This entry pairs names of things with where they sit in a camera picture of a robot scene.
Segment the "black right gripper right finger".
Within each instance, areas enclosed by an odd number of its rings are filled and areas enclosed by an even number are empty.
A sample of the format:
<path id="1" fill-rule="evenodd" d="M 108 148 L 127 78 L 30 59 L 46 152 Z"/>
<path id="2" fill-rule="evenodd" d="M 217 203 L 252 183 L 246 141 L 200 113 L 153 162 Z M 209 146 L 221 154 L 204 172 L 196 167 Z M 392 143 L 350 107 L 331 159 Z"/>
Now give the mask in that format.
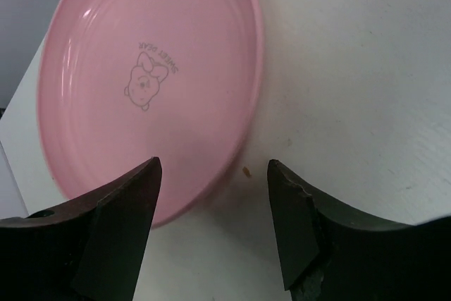
<path id="1" fill-rule="evenodd" d="M 267 168 L 284 288 L 293 300 L 449 300 L 450 218 L 410 226 L 351 207 L 282 162 Z"/>

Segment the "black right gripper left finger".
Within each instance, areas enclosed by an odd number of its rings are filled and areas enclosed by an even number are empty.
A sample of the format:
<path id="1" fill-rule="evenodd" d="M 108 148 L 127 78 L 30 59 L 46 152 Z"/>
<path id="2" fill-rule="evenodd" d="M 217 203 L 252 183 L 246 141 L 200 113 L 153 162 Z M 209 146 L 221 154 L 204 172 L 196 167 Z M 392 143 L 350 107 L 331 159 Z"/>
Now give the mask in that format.
<path id="1" fill-rule="evenodd" d="M 2 220 L 1 299 L 133 299 L 161 178 L 154 157 L 75 199 Z"/>

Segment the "pink round plate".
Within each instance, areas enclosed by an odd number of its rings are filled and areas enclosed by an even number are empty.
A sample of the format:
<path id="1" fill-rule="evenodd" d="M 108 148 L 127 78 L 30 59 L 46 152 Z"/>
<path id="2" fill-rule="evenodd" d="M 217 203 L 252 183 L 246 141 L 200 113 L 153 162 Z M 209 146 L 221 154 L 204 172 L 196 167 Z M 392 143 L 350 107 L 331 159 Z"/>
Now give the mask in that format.
<path id="1" fill-rule="evenodd" d="M 240 152 L 263 63 L 259 0 L 60 0 L 37 85 L 51 177 L 73 199 L 157 157 L 171 222 Z"/>

